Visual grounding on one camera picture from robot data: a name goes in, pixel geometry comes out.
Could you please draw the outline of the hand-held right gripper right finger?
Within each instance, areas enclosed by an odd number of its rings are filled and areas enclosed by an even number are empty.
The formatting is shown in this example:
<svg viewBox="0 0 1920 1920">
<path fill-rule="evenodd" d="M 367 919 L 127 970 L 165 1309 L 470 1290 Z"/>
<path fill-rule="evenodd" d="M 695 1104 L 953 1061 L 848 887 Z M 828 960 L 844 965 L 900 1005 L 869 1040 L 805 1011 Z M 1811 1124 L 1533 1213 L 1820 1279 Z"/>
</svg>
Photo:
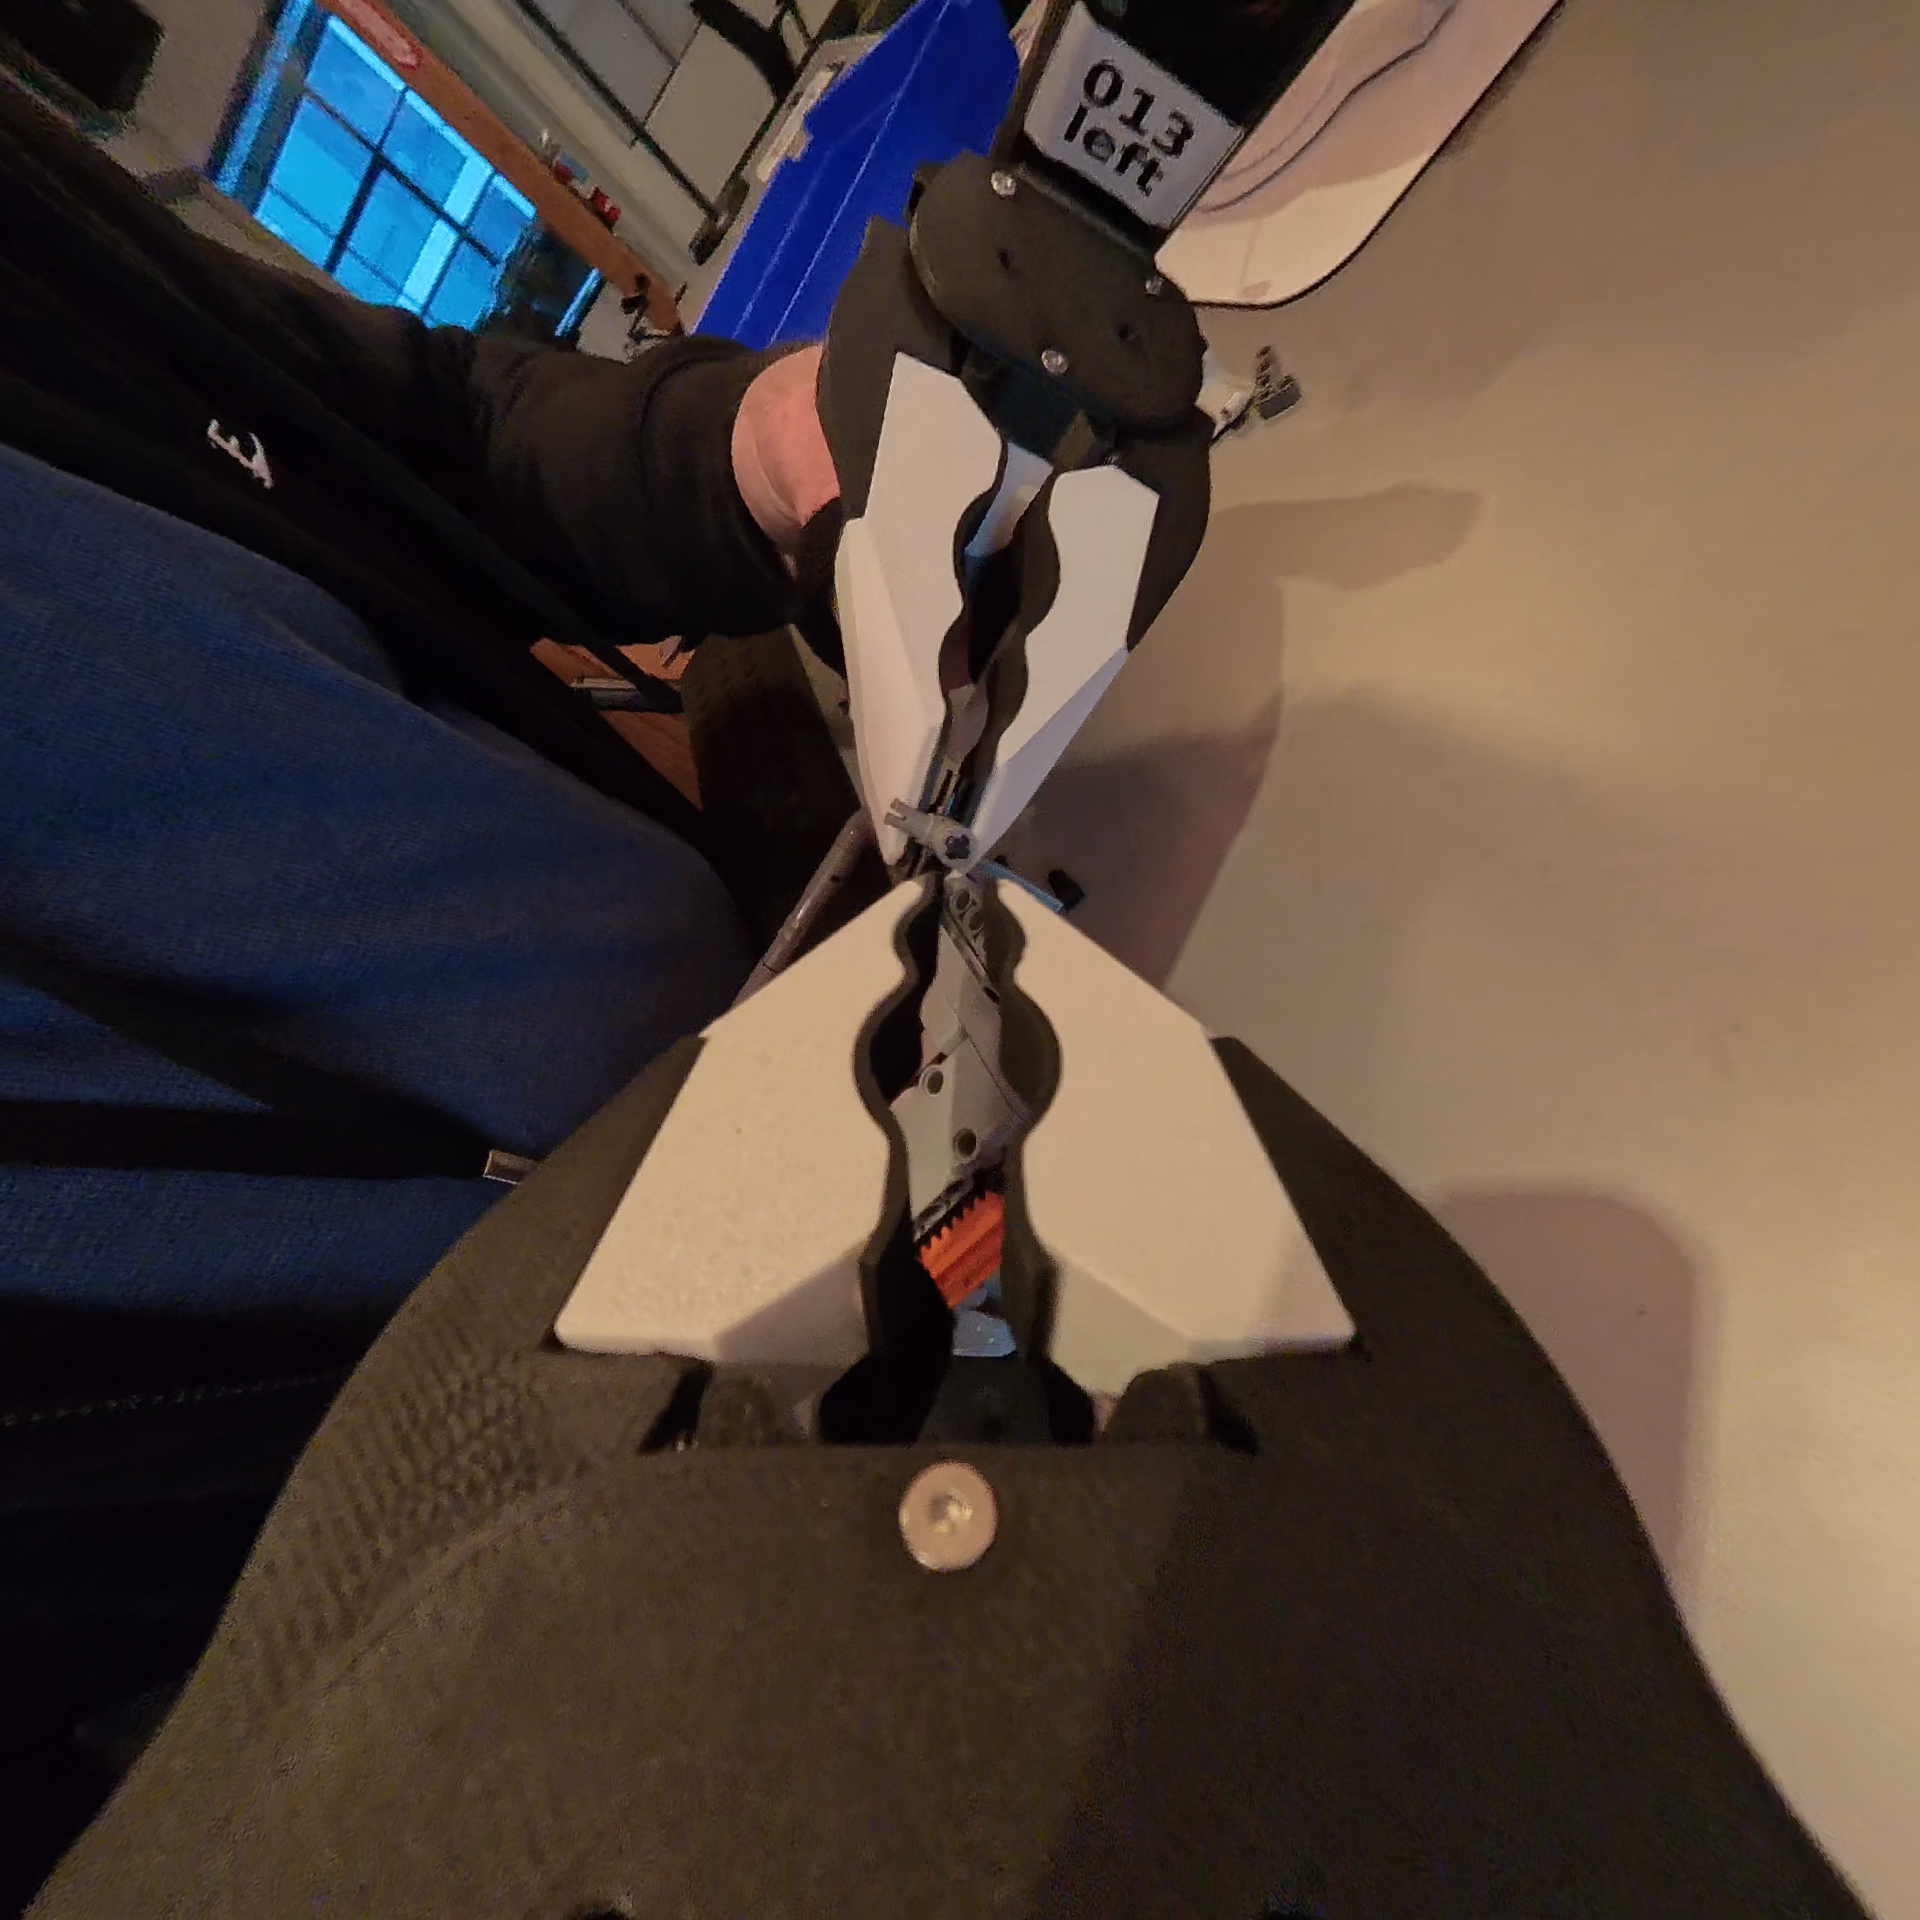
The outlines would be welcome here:
<svg viewBox="0 0 1920 1920">
<path fill-rule="evenodd" d="M 991 886 L 1014 1094 L 1000 1287 L 1024 1362 L 1150 1375 L 1357 1337 L 1212 1038 L 1031 894 Z"/>
</svg>

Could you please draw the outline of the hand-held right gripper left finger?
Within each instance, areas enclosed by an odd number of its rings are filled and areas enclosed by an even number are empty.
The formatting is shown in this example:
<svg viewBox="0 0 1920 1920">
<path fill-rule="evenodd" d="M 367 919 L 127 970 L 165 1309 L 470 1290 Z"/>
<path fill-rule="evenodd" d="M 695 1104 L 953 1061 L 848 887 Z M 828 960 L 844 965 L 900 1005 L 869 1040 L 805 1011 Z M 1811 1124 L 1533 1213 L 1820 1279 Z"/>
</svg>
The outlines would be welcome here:
<svg viewBox="0 0 1920 1920">
<path fill-rule="evenodd" d="M 911 879 L 710 1022 L 555 1321 L 586 1357 L 676 1357 L 821 1395 L 835 1439 L 932 1407 L 932 1283 L 877 1038 L 911 1013 L 932 882 Z"/>
</svg>

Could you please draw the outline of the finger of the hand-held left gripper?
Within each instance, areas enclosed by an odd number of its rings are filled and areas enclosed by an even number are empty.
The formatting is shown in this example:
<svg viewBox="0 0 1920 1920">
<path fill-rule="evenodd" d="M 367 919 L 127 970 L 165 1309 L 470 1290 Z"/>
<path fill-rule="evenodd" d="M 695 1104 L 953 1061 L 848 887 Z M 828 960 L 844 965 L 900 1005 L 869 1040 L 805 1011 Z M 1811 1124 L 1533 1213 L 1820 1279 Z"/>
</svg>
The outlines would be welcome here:
<svg viewBox="0 0 1920 1920">
<path fill-rule="evenodd" d="M 964 610 L 955 558 L 978 503 L 994 495 L 1001 453 L 953 374 L 897 356 L 865 509 L 846 520 L 835 560 L 860 798 L 888 866 L 906 852 L 888 817 L 924 801 L 935 764 L 941 655 Z"/>
<path fill-rule="evenodd" d="M 1122 667 L 1157 494 L 1113 464 L 1059 473 L 1020 527 L 1020 601 L 970 760 L 975 860 L 994 852 Z"/>
</svg>

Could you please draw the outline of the grey axle connector piece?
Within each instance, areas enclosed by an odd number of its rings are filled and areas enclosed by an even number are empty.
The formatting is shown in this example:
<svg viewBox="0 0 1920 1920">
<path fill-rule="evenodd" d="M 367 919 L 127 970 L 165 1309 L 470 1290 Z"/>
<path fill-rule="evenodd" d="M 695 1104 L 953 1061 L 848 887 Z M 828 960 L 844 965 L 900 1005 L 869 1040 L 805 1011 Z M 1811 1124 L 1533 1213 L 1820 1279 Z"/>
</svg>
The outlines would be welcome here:
<svg viewBox="0 0 1920 1920">
<path fill-rule="evenodd" d="M 991 864 L 980 838 L 961 820 L 900 801 L 890 803 L 877 829 L 881 860 L 897 872 L 935 867 L 972 874 Z"/>
</svg>

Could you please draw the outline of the grey orange brick assembly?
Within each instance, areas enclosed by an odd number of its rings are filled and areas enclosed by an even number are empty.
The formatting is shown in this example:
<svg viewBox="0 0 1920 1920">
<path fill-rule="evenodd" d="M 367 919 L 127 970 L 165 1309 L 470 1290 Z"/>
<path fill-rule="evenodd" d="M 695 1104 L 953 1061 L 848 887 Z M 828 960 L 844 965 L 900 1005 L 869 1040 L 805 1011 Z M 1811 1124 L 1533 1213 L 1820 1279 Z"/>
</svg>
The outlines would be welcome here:
<svg viewBox="0 0 1920 1920">
<path fill-rule="evenodd" d="M 987 955 L 994 887 L 1063 912 L 1055 894 L 1001 861 L 945 882 L 917 1009 L 921 1061 L 891 1098 L 904 1148 L 906 1236 L 950 1311 L 950 1354 L 967 1362 L 1014 1354 L 1000 1283 L 1001 1166 L 1033 1116 L 1000 1050 L 1000 998 Z"/>
</svg>

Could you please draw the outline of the person's left forearm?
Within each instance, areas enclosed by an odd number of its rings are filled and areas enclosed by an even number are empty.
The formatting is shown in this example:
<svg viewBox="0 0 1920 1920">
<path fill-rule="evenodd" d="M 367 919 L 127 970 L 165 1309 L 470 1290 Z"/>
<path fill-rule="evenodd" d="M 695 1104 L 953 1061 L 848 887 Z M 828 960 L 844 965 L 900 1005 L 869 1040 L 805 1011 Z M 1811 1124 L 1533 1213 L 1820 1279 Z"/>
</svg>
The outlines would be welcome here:
<svg viewBox="0 0 1920 1920">
<path fill-rule="evenodd" d="M 794 577 L 741 494 L 732 432 L 779 352 L 680 340 L 614 363 L 477 340 L 463 509 L 606 636 L 754 636 Z"/>
</svg>

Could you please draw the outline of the person's left hand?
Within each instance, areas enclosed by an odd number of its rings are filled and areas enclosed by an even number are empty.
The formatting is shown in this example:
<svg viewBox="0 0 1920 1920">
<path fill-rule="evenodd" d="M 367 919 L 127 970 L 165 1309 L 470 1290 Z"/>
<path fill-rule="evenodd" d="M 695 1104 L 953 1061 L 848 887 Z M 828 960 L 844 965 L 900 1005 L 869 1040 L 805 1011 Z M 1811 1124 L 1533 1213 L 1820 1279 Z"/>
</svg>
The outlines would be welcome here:
<svg viewBox="0 0 1920 1920">
<path fill-rule="evenodd" d="M 838 505 L 840 479 L 819 417 L 824 347 L 772 355 L 751 378 L 731 428 L 731 470 L 760 533 L 789 571 L 805 529 Z"/>
</svg>

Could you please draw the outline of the black perforated panel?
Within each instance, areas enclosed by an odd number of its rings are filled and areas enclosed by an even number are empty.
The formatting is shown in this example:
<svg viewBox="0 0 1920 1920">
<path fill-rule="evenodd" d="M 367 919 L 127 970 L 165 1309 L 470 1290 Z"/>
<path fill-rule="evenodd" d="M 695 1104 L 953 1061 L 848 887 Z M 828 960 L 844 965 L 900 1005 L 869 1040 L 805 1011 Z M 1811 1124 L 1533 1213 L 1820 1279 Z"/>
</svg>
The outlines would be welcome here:
<svg viewBox="0 0 1920 1920">
<path fill-rule="evenodd" d="M 763 950 L 854 813 L 851 781 L 785 629 L 703 640 L 683 704 L 697 845 Z"/>
</svg>

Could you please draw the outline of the blue plastic bin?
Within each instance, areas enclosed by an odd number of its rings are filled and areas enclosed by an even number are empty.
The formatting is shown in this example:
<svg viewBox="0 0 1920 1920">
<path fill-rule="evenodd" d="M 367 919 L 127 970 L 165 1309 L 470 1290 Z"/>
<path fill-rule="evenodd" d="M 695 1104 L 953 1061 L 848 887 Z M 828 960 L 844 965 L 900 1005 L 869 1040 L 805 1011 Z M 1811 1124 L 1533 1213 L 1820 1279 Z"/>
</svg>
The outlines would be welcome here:
<svg viewBox="0 0 1920 1920">
<path fill-rule="evenodd" d="M 867 225 L 904 222 L 916 175 L 982 155 L 1017 77 L 994 3 L 906 5 L 825 39 L 749 166 L 749 201 L 686 329 L 775 348 L 819 340 Z"/>
</svg>

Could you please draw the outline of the white desk stand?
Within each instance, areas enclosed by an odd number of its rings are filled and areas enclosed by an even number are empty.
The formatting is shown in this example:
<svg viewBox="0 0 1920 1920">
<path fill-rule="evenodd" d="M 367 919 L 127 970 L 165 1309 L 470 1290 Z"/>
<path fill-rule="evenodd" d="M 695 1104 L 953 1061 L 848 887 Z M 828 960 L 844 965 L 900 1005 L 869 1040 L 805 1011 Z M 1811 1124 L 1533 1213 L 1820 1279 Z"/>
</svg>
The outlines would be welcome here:
<svg viewBox="0 0 1920 1920">
<path fill-rule="evenodd" d="M 1485 104 L 1554 3 L 1357 3 L 1157 251 L 1195 307 L 1335 275 Z"/>
</svg>

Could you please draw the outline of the large paned window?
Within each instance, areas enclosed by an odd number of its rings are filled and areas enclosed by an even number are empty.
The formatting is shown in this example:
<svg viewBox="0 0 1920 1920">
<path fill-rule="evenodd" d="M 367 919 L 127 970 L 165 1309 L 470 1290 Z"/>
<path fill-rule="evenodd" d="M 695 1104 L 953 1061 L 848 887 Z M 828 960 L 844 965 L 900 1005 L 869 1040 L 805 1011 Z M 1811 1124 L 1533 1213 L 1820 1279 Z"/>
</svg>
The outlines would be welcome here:
<svg viewBox="0 0 1920 1920">
<path fill-rule="evenodd" d="M 575 348 L 604 289 L 370 31 L 322 5 L 268 7 L 208 176 L 345 293 L 428 325 Z"/>
</svg>

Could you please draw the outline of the person's black jacket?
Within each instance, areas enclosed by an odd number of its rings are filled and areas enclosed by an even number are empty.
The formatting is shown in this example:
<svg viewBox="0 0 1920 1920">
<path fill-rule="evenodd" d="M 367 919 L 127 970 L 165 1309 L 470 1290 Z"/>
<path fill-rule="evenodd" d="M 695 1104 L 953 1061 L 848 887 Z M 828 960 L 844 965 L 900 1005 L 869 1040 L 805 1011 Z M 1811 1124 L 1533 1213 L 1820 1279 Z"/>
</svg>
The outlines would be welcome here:
<svg viewBox="0 0 1920 1920">
<path fill-rule="evenodd" d="M 477 340 L 180 225 L 5 87 L 5 446 L 338 599 L 408 696 L 444 698 L 697 845 L 697 813 L 538 640 L 621 646 L 463 509 Z"/>
</svg>

